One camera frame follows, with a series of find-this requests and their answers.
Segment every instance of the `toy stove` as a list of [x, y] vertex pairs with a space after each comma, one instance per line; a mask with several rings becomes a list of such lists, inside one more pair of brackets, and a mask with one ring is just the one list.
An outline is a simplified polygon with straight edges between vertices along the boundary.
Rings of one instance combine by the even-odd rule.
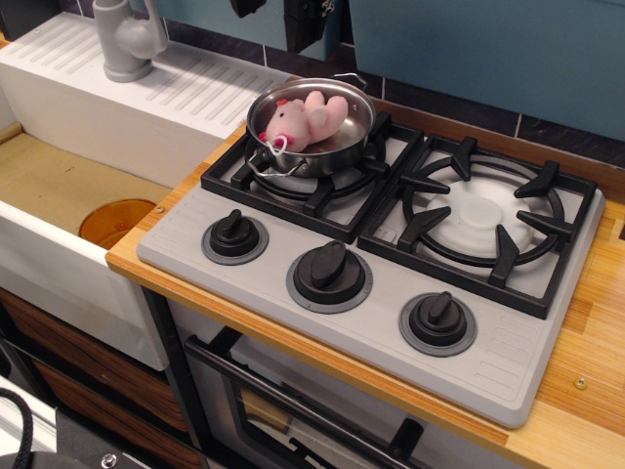
[[508, 427], [604, 208], [595, 183], [378, 120], [359, 164], [266, 177], [244, 136], [141, 259]]

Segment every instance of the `oven handle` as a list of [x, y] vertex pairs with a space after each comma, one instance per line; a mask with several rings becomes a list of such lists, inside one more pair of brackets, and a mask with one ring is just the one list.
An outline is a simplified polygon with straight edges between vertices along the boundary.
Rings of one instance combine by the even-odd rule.
[[224, 327], [210, 344], [191, 335], [185, 342], [185, 351], [239, 386], [248, 388], [261, 398], [281, 407], [300, 420], [310, 423], [326, 435], [356, 449], [373, 461], [384, 464], [384, 467], [422, 469], [420, 466], [407, 462], [423, 434], [423, 427], [419, 423], [406, 418], [389, 448], [383, 448], [347, 426], [333, 421], [318, 409], [303, 402], [302, 399], [289, 394], [262, 375], [250, 370], [246, 365], [235, 361], [229, 356], [229, 349], [240, 337], [239, 332], [229, 327]]

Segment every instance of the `sink basin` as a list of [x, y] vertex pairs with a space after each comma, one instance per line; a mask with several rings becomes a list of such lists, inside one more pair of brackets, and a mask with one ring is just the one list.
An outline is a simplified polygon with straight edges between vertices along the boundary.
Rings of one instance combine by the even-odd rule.
[[93, 20], [67, 13], [0, 51], [0, 122], [12, 114], [34, 149], [11, 140], [8, 158], [0, 147], [0, 173], [14, 171], [0, 178], [0, 287], [160, 370], [168, 361], [141, 289], [77, 236], [76, 217], [113, 194], [158, 202], [287, 76], [176, 43], [153, 62], [141, 80], [109, 81]]

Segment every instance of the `oven window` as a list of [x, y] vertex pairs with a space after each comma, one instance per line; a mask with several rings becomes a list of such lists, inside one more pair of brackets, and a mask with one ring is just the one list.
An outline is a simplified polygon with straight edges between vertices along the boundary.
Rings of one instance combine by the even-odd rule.
[[280, 467], [306, 469], [376, 469], [352, 449], [317, 431], [252, 391], [229, 384], [239, 433]]

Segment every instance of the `wooden drawer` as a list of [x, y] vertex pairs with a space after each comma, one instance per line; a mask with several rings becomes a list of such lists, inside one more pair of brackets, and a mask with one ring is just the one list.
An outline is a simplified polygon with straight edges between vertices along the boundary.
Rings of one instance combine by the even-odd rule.
[[123, 437], [176, 469], [201, 468], [201, 459], [194, 450], [150, 427], [87, 388], [67, 379], [45, 364], [35, 365], [61, 402], [98, 425]]
[[156, 372], [1, 288], [0, 302], [22, 334], [171, 427], [188, 431], [171, 387]]

